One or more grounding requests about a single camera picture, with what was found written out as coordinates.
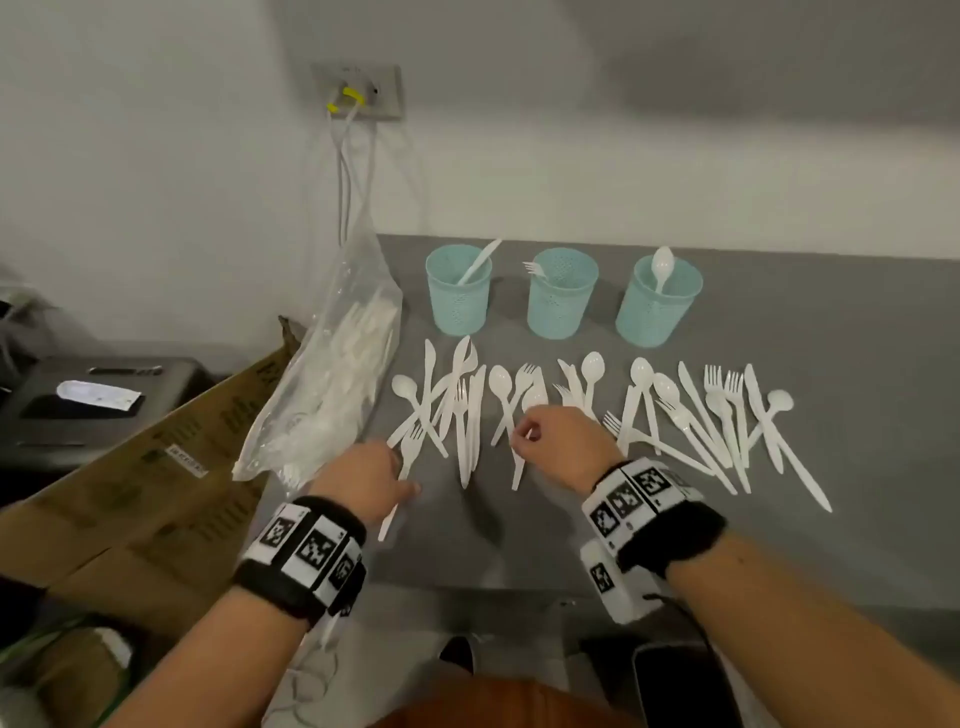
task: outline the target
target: shoe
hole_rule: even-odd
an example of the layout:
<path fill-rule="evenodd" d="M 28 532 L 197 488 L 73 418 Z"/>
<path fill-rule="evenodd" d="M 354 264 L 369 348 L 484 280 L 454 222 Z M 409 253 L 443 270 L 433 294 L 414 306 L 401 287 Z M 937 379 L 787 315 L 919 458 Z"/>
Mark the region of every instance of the shoe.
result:
<path fill-rule="evenodd" d="M 444 649 L 440 651 L 442 662 L 462 667 L 471 675 L 476 670 L 476 658 L 473 655 L 473 644 L 468 637 L 457 635 L 451 637 Z"/>

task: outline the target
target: wall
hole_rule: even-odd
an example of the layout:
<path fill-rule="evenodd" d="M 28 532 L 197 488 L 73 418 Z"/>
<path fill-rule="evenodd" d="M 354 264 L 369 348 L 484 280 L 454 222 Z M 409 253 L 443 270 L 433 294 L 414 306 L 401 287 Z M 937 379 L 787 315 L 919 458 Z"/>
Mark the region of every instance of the wall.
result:
<path fill-rule="evenodd" d="M 307 74 L 329 57 L 403 69 L 383 231 L 958 257 L 958 20 L 946 0 L 8 0 L 0 260 L 69 313 L 70 349 L 262 352 L 333 255 Z"/>

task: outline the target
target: perforated cup pattern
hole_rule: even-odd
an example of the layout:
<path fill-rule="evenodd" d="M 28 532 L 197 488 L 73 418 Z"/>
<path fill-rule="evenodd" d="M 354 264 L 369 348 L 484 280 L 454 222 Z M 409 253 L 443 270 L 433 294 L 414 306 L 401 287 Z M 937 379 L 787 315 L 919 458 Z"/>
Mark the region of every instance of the perforated cup pattern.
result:
<path fill-rule="evenodd" d="M 427 256 L 426 279 L 433 320 L 448 336 L 476 333 L 487 322 L 493 263 L 487 260 L 469 282 L 457 285 L 478 255 L 480 249 L 476 246 L 457 243 L 444 245 Z"/>
<path fill-rule="evenodd" d="M 616 330 L 639 347 L 653 349 L 663 344 L 704 287 L 704 277 L 685 260 L 676 259 L 673 274 L 657 293 L 651 265 L 653 256 L 641 258 L 616 315 Z"/>
<path fill-rule="evenodd" d="M 551 248 L 534 258 L 546 274 L 530 277 L 527 325 L 544 339 L 576 333 L 600 276 L 596 261 L 571 248 Z"/>

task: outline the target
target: bag of plastic utensils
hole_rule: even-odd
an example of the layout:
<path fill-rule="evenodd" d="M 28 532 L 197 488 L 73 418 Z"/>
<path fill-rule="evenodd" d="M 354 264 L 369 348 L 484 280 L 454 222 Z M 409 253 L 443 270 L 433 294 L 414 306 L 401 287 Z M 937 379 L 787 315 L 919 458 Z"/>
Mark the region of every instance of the bag of plastic utensils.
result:
<path fill-rule="evenodd" d="M 339 252 L 322 304 L 253 423 L 234 480 L 273 471 L 292 495 L 354 443 L 400 338 L 403 295 L 366 210 Z"/>

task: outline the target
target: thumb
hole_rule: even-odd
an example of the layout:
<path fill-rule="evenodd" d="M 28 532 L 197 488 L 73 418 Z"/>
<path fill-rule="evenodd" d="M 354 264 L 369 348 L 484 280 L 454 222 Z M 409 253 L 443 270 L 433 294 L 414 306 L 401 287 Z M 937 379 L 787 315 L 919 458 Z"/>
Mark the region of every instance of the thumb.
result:
<path fill-rule="evenodd" d="M 398 480 L 394 488 L 397 503 L 402 503 L 420 494 L 420 484 L 413 480 Z"/>
<path fill-rule="evenodd" d="M 527 440 L 527 438 L 520 435 L 518 432 L 514 432 L 510 436 L 510 447 L 514 449 L 514 452 L 522 457 L 524 460 L 533 460 L 537 457 L 537 452 L 539 451 L 540 441 Z"/>

